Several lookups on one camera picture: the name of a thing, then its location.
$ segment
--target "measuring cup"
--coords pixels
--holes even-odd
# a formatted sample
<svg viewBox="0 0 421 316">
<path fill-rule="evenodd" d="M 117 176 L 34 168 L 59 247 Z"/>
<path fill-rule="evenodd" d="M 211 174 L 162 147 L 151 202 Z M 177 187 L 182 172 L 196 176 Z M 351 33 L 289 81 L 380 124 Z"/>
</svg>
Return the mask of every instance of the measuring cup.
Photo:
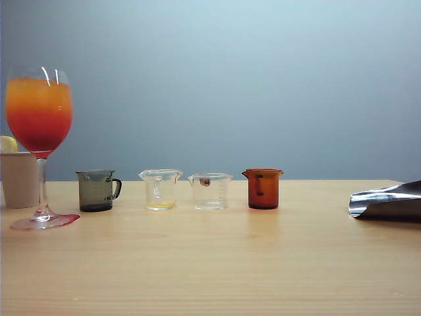
<svg viewBox="0 0 421 316">
<path fill-rule="evenodd" d="M 227 208 L 227 187 L 232 176 L 220 172 L 198 173 L 187 178 L 193 188 L 196 209 Z"/>
<path fill-rule="evenodd" d="M 174 187 L 182 174 L 176 169 L 148 169 L 139 173 L 146 182 L 146 207 L 155 211 L 175 207 Z"/>
<path fill-rule="evenodd" d="M 282 170 L 272 168 L 246 169 L 242 174 L 249 179 L 249 207 L 275 209 L 279 203 L 279 177 Z"/>
<path fill-rule="evenodd" d="M 79 208 L 83 212 L 99 212 L 111 209 L 118 198 L 121 181 L 112 178 L 113 170 L 76 171 L 79 180 Z M 116 183 L 114 193 L 112 183 Z"/>
</svg>

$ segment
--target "gray wall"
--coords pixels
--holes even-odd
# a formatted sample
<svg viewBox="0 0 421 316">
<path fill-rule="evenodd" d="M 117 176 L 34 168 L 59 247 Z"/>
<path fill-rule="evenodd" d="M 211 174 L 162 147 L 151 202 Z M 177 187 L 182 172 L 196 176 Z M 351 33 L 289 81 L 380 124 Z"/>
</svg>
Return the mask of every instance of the gray wall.
<svg viewBox="0 0 421 316">
<path fill-rule="evenodd" d="M 1 4 L 2 88 L 12 64 L 70 78 L 74 122 L 49 180 L 263 166 L 421 176 L 419 0 Z M 7 133 L 3 107 L 1 122 Z"/>
</svg>

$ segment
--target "amber beaker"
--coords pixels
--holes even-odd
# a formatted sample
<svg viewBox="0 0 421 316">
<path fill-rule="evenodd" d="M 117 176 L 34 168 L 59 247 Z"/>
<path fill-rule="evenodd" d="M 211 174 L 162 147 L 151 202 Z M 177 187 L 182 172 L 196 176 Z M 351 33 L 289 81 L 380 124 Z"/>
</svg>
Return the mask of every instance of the amber beaker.
<svg viewBox="0 0 421 316">
<path fill-rule="evenodd" d="M 246 169 L 242 174 L 249 179 L 249 207 L 275 209 L 279 203 L 279 177 L 282 170 L 272 168 Z"/>
</svg>

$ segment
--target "wine glass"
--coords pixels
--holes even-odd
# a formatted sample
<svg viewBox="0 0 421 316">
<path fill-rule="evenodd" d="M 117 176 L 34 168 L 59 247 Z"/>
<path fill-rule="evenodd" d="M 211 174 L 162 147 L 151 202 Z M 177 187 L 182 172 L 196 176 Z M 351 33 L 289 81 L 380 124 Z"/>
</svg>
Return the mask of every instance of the wine glass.
<svg viewBox="0 0 421 316">
<path fill-rule="evenodd" d="M 45 167 L 48 156 L 66 138 L 72 124 L 72 97 L 66 74 L 46 67 L 13 68 L 6 89 L 6 117 L 16 139 L 35 156 L 39 171 L 39 205 L 29 219 L 11 228 L 45 229 L 70 224 L 80 216 L 60 215 L 48 206 Z"/>
</svg>

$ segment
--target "gray measuring cup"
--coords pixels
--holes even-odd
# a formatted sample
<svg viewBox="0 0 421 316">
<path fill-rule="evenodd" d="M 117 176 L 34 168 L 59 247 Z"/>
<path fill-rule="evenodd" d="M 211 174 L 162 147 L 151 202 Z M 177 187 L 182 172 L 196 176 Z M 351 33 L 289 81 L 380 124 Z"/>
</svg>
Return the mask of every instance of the gray measuring cup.
<svg viewBox="0 0 421 316">
<path fill-rule="evenodd" d="M 79 208 L 84 212 L 111 209 L 112 201 L 120 195 L 122 183 L 112 178 L 113 170 L 76 171 L 79 180 Z M 114 193 L 112 183 L 116 183 Z"/>
</svg>

